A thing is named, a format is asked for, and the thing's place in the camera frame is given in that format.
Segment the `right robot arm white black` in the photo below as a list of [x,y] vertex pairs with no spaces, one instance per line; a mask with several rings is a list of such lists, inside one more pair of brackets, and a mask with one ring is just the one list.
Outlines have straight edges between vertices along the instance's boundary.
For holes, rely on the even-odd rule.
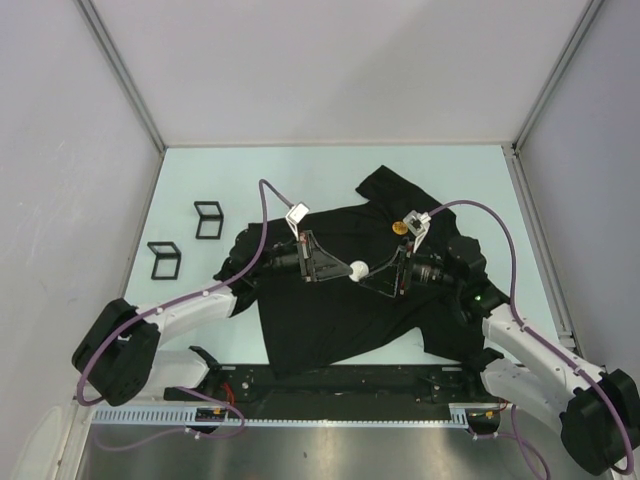
[[615,470],[631,463],[639,446],[639,392],[624,371],[591,364],[517,319],[510,299],[485,273],[477,240],[457,236],[443,258],[418,254],[401,244],[381,265],[351,265],[351,279],[391,298],[415,286],[444,288],[454,316],[477,324],[491,342],[463,373],[461,388],[473,401],[490,395],[521,408],[560,436],[570,457],[587,473]]

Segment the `white round brooch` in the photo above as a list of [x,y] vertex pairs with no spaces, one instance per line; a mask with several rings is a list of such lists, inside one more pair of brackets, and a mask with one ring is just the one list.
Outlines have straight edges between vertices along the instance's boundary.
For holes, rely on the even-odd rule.
[[360,282],[369,274],[369,266],[362,260],[356,260],[350,264],[351,273],[349,278],[353,282]]

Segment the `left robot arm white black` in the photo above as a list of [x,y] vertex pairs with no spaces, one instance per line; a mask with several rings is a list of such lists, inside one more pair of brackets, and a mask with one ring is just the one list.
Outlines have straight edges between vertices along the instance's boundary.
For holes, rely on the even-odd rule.
[[293,273],[308,283],[348,277],[353,268],[321,247],[310,231],[273,249],[266,238],[239,271],[222,281],[142,307],[123,298],[108,302],[72,355],[79,372],[76,398],[83,406],[106,402],[121,406],[146,390],[178,389],[197,398],[214,397],[220,374],[208,365],[200,348],[163,352],[161,346],[212,320],[229,318],[240,306],[242,288],[259,274]]

